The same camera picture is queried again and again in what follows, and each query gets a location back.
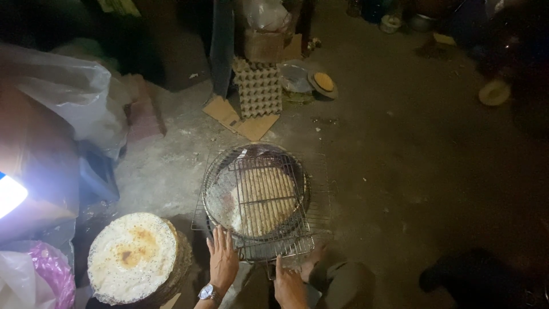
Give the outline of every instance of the bright light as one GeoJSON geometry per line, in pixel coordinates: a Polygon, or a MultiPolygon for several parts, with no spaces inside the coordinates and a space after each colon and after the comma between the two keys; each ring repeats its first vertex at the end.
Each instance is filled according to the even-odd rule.
{"type": "Polygon", "coordinates": [[[28,194],[17,181],[0,172],[0,218],[19,206],[28,194]]]}

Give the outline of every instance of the dirty floor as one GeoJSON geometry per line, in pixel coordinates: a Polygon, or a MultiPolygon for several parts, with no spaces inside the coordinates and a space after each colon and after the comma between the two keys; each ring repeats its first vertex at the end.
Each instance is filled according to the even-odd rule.
{"type": "MultiPolygon", "coordinates": [[[[308,59],[339,98],[285,106],[264,140],[327,156],[336,246],[376,275],[374,307],[450,307],[443,291],[423,294],[418,276],[473,246],[545,271],[547,146],[514,127],[509,106],[477,102],[484,81],[461,52],[420,58],[427,35],[386,35],[345,8],[318,2],[312,33],[322,48],[308,59]]],[[[204,82],[159,101],[167,136],[119,163],[115,217],[192,216],[209,150],[246,142],[202,113],[210,91],[204,82]]]]}

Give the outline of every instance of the hand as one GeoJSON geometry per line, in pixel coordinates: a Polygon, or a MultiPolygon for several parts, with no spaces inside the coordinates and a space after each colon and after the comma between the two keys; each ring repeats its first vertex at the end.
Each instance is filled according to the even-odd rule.
{"type": "Polygon", "coordinates": [[[213,285],[221,296],[225,296],[234,282],[238,273],[238,256],[233,249],[231,231],[216,227],[213,232],[214,241],[206,239],[210,249],[210,284],[213,285]]]}
{"type": "Polygon", "coordinates": [[[301,276],[293,269],[283,268],[280,255],[276,258],[274,298],[282,309],[307,309],[307,296],[301,276]]]}

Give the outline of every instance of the finger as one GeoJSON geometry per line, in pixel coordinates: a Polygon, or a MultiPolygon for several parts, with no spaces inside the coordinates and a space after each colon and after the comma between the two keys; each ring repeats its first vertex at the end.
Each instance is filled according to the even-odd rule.
{"type": "Polygon", "coordinates": [[[282,256],[278,255],[276,257],[276,277],[281,278],[284,273],[284,268],[282,268],[282,256]]]}
{"type": "Polygon", "coordinates": [[[214,234],[214,252],[219,251],[219,239],[218,239],[219,235],[217,234],[217,230],[218,230],[218,228],[215,227],[214,232],[213,232],[213,234],[214,234]]]}
{"type": "Polygon", "coordinates": [[[219,238],[219,249],[225,249],[227,247],[227,243],[225,241],[225,233],[223,232],[223,228],[219,227],[217,229],[218,232],[218,238],[219,238]]]}
{"type": "Polygon", "coordinates": [[[231,234],[231,230],[227,230],[227,249],[233,249],[233,235],[231,234]]]}
{"type": "Polygon", "coordinates": [[[208,249],[210,249],[210,256],[211,256],[211,255],[214,255],[214,253],[215,253],[215,248],[214,248],[214,245],[212,245],[211,240],[210,240],[209,237],[206,238],[206,244],[208,245],[208,249]]]}

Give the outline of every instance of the clear plastic bag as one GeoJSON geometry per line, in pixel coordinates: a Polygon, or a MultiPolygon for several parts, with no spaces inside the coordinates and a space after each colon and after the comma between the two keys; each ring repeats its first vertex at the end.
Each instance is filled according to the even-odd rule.
{"type": "Polygon", "coordinates": [[[253,30],[284,32],[292,20],[280,0],[243,0],[243,6],[253,30]]]}
{"type": "Polygon", "coordinates": [[[118,159],[128,133],[123,105],[130,102],[112,99],[120,95],[109,92],[119,84],[111,72],[95,61],[6,44],[0,45],[0,64],[19,90],[72,125],[75,140],[90,140],[118,159]]]}
{"type": "Polygon", "coordinates": [[[0,309],[54,309],[55,295],[26,253],[0,251],[0,309]]]}
{"type": "Polygon", "coordinates": [[[280,82],[284,89],[291,92],[311,92],[312,86],[309,84],[307,75],[309,69],[307,64],[301,60],[289,60],[279,65],[280,82]]]}
{"type": "Polygon", "coordinates": [[[55,297],[54,308],[69,309],[72,307],[76,284],[69,261],[61,251],[50,244],[36,240],[11,242],[3,246],[2,250],[30,256],[34,270],[51,288],[55,297]]]}

